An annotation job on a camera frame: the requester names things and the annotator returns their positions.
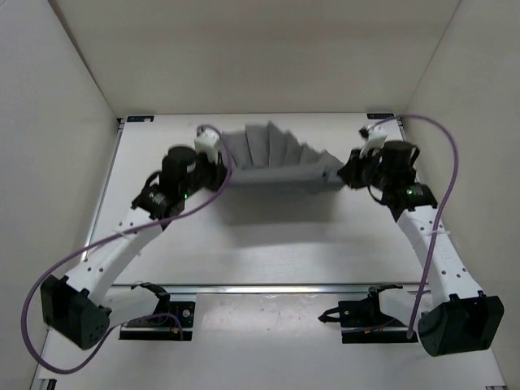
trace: white panel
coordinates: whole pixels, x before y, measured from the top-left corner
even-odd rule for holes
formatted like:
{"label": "white panel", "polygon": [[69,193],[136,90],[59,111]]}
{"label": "white panel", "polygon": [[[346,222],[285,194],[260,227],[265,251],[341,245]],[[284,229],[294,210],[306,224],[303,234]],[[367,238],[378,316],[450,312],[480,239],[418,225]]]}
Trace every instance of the white panel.
{"label": "white panel", "polygon": [[[469,271],[499,295],[505,317],[494,349],[510,388],[520,388],[520,3],[460,6],[408,109],[448,126],[461,152],[460,179],[444,218]],[[422,177],[441,194],[452,157],[437,131],[410,123],[422,145]]]}
{"label": "white panel", "polygon": [[[491,350],[430,357],[420,344],[341,344],[338,325],[317,320],[339,299],[198,296],[192,341],[122,341],[114,331],[79,373],[41,370],[40,378],[56,378],[56,390],[484,390],[504,384]],[[45,358],[72,367],[89,352],[52,331]]]}
{"label": "white panel", "polygon": [[[170,146],[193,146],[198,124],[228,132],[268,120],[342,161],[362,145],[358,129],[368,123],[364,114],[161,115],[151,123],[127,123],[95,237],[113,233]],[[389,138],[401,137],[396,122],[386,129]],[[187,209],[208,196],[201,191],[191,197]],[[416,282],[420,272],[390,211],[365,189],[300,198],[245,197],[230,190],[207,210],[172,223],[116,283]]]}
{"label": "white panel", "polygon": [[117,115],[403,110],[457,0],[54,0]]}
{"label": "white panel", "polygon": [[[44,0],[0,6],[0,388],[29,387],[36,363],[20,311],[44,269],[80,244],[117,123]],[[35,302],[29,329],[46,327]]]}

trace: white wall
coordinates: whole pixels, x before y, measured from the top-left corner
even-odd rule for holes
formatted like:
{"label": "white wall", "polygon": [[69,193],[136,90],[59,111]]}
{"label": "white wall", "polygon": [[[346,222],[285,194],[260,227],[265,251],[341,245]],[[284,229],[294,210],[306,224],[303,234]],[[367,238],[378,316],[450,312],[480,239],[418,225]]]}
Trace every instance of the white wall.
{"label": "white wall", "polygon": [[[45,0],[0,6],[0,388],[36,363],[20,309],[38,275],[85,239],[117,123]],[[30,329],[45,336],[39,305]]]}
{"label": "white wall", "polygon": [[[519,37],[518,0],[464,0],[407,110],[437,118],[457,138],[460,179],[444,219],[469,270],[505,304],[493,348],[512,388],[520,388]],[[447,142],[422,123],[408,123],[407,133],[440,197],[452,164]]]}
{"label": "white wall", "polygon": [[403,110],[458,0],[51,0],[136,113]]}

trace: gray surface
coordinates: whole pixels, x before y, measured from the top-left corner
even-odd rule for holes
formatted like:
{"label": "gray surface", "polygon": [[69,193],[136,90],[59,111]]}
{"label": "gray surface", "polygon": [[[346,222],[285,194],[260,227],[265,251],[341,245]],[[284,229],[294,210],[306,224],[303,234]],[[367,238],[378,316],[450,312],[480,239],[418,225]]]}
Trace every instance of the gray surface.
{"label": "gray surface", "polygon": [[271,121],[246,124],[244,130],[225,134],[225,139],[232,156],[231,162],[224,159],[233,170],[231,188],[262,191],[272,197],[277,193],[314,195],[345,186],[336,175],[344,165],[338,158],[298,142],[289,130],[282,132]]}
{"label": "gray surface", "polygon": [[[111,234],[167,148],[192,145],[198,124],[223,131],[272,120],[302,142],[347,159],[362,144],[365,114],[158,115],[127,123],[94,239]],[[390,138],[401,138],[395,122]],[[209,196],[200,192],[187,209]],[[135,258],[118,284],[306,284],[417,282],[421,267],[390,212],[366,190],[265,197],[228,190],[170,227]]]}
{"label": "gray surface", "polygon": [[[316,318],[334,294],[199,295],[193,341],[117,340],[56,390],[473,390],[504,384],[491,351],[429,357],[419,344],[342,345]],[[52,332],[45,357],[73,366],[86,353]]]}

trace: white enclosure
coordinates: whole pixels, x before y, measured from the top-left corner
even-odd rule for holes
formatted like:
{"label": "white enclosure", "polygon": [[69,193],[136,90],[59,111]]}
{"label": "white enclosure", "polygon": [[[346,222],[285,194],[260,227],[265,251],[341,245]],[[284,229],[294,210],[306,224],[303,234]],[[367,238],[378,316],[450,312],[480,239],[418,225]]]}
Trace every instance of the white enclosure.
{"label": "white enclosure", "polygon": [[[110,232],[167,147],[190,144],[200,120],[232,130],[248,120],[271,119],[345,161],[349,150],[359,145],[355,128],[366,121],[363,115],[344,113],[393,111],[430,115],[453,132],[461,171],[443,220],[471,274],[488,294],[504,302],[505,316],[493,351],[486,353],[430,361],[408,347],[400,352],[350,349],[360,359],[345,374],[358,373],[366,366],[363,362],[373,362],[380,371],[350,382],[347,378],[337,388],[485,388],[484,383],[504,384],[502,374],[509,388],[519,389],[520,211],[514,196],[520,179],[518,37],[518,0],[0,0],[0,387],[25,389],[33,379],[36,363],[24,351],[19,329],[21,304],[32,282],[92,238],[89,226],[95,237]],[[290,112],[339,114],[251,115]],[[122,134],[117,133],[116,117],[142,114],[164,116],[156,116],[147,128],[127,123]],[[393,126],[391,136],[400,137]],[[415,122],[405,122],[404,136],[419,144],[421,177],[440,197],[451,173],[446,141],[435,129]],[[105,193],[102,184],[117,143]],[[198,194],[190,201],[203,198]],[[273,204],[264,201],[257,214],[246,219],[235,215],[225,220],[222,210],[210,208],[186,219],[179,235],[163,235],[154,251],[145,251],[117,284],[143,278],[192,287],[351,286],[391,280],[414,288],[420,267],[385,209],[364,192],[344,190],[320,201],[317,206],[310,201],[291,205],[283,215],[273,213]],[[224,197],[223,208],[226,202],[235,204],[234,195]],[[300,206],[310,207],[309,218],[295,216]],[[95,229],[91,221],[97,221]],[[208,248],[189,242],[201,228],[217,249],[214,262]],[[174,268],[181,258],[188,260]],[[229,258],[233,266],[226,263]],[[319,311],[313,305],[337,300],[336,293],[321,294],[312,304],[305,301],[313,316]],[[85,371],[60,378],[57,389],[132,390],[145,384],[173,384],[184,390],[189,384],[247,388],[249,383],[242,380],[248,378],[263,388],[317,388],[322,382],[306,377],[306,362],[321,370],[320,375],[340,381],[336,372],[328,374],[337,366],[319,351],[317,342],[294,335],[284,338],[287,344],[274,342],[289,328],[301,326],[294,318],[282,318],[282,323],[275,318],[276,307],[292,307],[302,296],[291,297],[270,302],[273,313],[259,322],[265,327],[256,341],[242,332],[239,347],[232,345],[229,333],[236,323],[212,305],[236,305],[256,319],[251,302],[257,308],[268,298],[199,295],[196,326],[203,331],[193,342],[191,358],[198,364],[193,383],[187,370],[176,373],[183,362],[168,367],[163,361],[132,356],[138,351],[168,358],[169,344],[133,348],[112,336]],[[38,306],[35,301],[30,330],[41,348],[46,328]],[[274,339],[267,333],[272,319],[278,320],[272,328],[278,330]],[[318,325],[309,320],[301,329],[317,332]],[[50,334],[45,350],[56,364],[68,366],[80,359],[60,336]],[[320,337],[324,345],[335,342],[332,331]],[[189,349],[187,344],[176,348]],[[346,361],[352,359],[348,350],[332,348]],[[227,360],[214,367],[217,372],[204,353],[210,359],[218,351]],[[225,370],[262,364],[269,353],[277,353],[280,362],[295,360],[286,365],[274,360],[242,376],[212,380]],[[319,358],[310,363],[306,353]],[[108,357],[119,366],[110,368]],[[140,362],[148,374],[133,373],[118,382],[125,362]],[[456,375],[444,374],[454,367]],[[262,382],[263,369],[279,371]],[[102,376],[89,379],[93,371]],[[296,380],[299,376],[304,383]],[[39,378],[55,376],[39,370]],[[329,387],[335,388],[337,381]],[[40,384],[34,381],[35,388]]]}

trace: metal frame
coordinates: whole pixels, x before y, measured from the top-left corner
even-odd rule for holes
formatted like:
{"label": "metal frame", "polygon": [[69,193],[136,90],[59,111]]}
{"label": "metal frame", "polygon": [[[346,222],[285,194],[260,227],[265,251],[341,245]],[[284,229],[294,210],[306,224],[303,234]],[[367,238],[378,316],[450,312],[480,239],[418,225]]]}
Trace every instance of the metal frame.
{"label": "metal frame", "polygon": [[[386,284],[161,284],[171,294],[366,294],[371,285]],[[403,283],[407,291],[417,291],[417,283]],[[131,284],[114,284],[112,292]]]}
{"label": "metal frame", "polygon": [[[110,166],[106,170],[105,179],[103,180],[103,186],[101,192],[99,193],[96,201],[96,206],[94,207],[94,213],[92,220],[90,221],[89,230],[87,231],[87,236],[84,241],[84,246],[90,245],[92,243],[94,232],[96,231],[96,226],[98,225],[99,215],[101,214],[101,208],[103,205],[103,201],[106,195],[106,189],[108,188],[108,183],[111,179],[112,169],[114,168],[115,158],[117,157],[117,152],[119,149],[119,143],[121,142],[121,136],[123,135],[124,121],[122,120],[119,124],[117,136],[115,138],[114,149],[112,150],[112,156],[110,158]],[[80,261],[83,262],[87,258],[87,253],[83,252],[81,254]]]}

